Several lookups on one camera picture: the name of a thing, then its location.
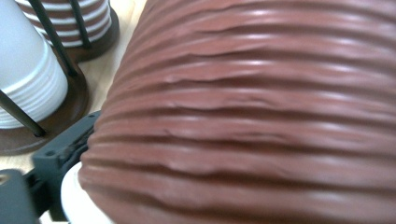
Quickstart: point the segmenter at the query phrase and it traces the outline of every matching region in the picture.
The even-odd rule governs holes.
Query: beige table surface
[[[106,99],[108,88],[145,4],[146,0],[111,0],[111,6],[120,20],[120,40],[101,57],[79,64],[90,88],[90,112],[99,110]],[[30,161],[31,155],[32,153],[0,156],[0,170],[16,168],[26,173],[33,168]]]

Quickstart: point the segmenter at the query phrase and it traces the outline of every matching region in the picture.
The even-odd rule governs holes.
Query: brown ribbed cup
[[[396,223],[395,11],[148,0],[82,187],[116,223]]]

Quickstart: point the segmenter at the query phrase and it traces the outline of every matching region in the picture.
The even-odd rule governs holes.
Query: cup stack
[[[15,1],[37,31],[43,34],[50,43],[50,38],[29,2],[27,0]],[[64,46],[67,48],[82,46],[76,18],[69,1],[43,0],[42,3]],[[108,0],[78,0],[78,3],[90,41],[98,40],[111,26]]]
[[[0,1],[0,34],[0,89],[33,120],[46,118],[67,94],[66,77],[49,44],[13,1]],[[21,126],[0,107],[0,129]]]

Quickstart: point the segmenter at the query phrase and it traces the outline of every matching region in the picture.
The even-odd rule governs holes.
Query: white paper cup
[[[33,120],[53,113],[67,94],[67,80],[49,44],[12,0],[0,1],[1,90]],[[0,107],[0,129],[22,124]]]

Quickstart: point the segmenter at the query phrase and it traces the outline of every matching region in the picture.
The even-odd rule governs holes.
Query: stacked white cup
[[[27,0],[15,1],[20,5],[23,13],[35,26],[37,31],[47,38],[47,33],[39,23],[39,19],[33,12],[29,2]],[[78,3],[90,41],[98,40],[105,35],[111,26],[108,0],[79,0]],[[43,1],[43,7],[46,9],[49,19],[64,46],[67,48],[82,46],[82,40],[71,5],[47,0]]]
[[[67,94],[64,72],[13,0],[0,1],[0,89],[33,120],[53,113]],[[21,127],[0,107],[0,129]]]

